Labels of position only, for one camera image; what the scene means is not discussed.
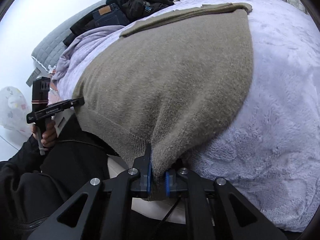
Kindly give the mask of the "person's left hand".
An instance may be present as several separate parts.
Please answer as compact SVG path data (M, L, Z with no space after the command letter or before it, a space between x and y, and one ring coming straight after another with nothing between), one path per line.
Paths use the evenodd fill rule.
M50 148L55 144L56 138L57 132L55 128L55 121L51 120L46 126L46 131L42 134L41 144L45 148Z

